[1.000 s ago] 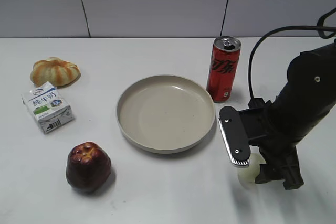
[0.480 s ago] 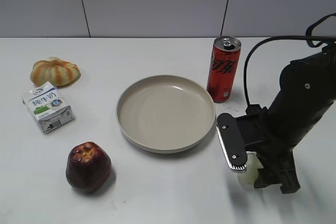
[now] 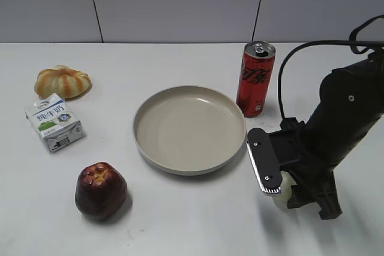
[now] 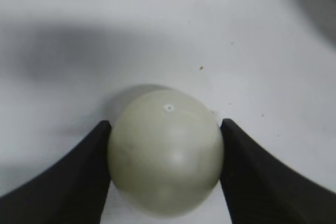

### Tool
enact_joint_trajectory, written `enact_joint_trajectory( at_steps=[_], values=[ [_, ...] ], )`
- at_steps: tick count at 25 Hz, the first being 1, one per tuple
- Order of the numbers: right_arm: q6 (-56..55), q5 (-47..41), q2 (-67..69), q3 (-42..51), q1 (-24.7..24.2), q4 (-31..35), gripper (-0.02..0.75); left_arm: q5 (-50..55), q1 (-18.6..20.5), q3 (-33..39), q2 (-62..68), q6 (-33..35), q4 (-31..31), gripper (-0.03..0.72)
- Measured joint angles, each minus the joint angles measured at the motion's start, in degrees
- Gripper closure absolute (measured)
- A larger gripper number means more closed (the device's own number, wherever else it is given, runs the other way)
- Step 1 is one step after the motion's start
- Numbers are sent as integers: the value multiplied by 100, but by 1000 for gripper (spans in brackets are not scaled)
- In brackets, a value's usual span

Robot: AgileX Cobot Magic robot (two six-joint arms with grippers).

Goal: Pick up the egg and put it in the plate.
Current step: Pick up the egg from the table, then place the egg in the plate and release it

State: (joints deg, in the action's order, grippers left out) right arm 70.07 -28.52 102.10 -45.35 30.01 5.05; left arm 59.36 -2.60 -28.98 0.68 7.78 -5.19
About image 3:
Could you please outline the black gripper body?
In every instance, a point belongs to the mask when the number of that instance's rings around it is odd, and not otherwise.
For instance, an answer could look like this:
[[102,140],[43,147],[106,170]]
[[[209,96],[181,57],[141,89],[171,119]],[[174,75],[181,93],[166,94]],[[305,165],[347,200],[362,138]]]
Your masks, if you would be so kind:
[[320,180],[367,135],[383,115],[383,56],[332,70],[321,82],[320,102],[295,133],[301,159],[289,169],[295,180]]

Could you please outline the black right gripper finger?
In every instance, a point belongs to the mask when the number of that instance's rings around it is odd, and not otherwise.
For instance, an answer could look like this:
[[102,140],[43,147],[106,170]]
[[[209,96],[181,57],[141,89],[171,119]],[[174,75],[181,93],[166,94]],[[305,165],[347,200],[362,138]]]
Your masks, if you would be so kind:
[[296,182],[291,186],[292,195],[287,202],[289,209],[297,209],[310,203],[317,203],[314,194],[316,175],[309,171],[290,169],[288,173]]

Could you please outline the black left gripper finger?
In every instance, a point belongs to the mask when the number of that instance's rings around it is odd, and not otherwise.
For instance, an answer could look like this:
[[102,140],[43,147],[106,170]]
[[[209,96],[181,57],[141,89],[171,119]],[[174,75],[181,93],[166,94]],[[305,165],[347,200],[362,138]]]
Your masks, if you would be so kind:
[[343,213],[338,201],[334,172],[330,172],[320,180],[316,186],[315,196],[320,206],[321,219],[336,219]]

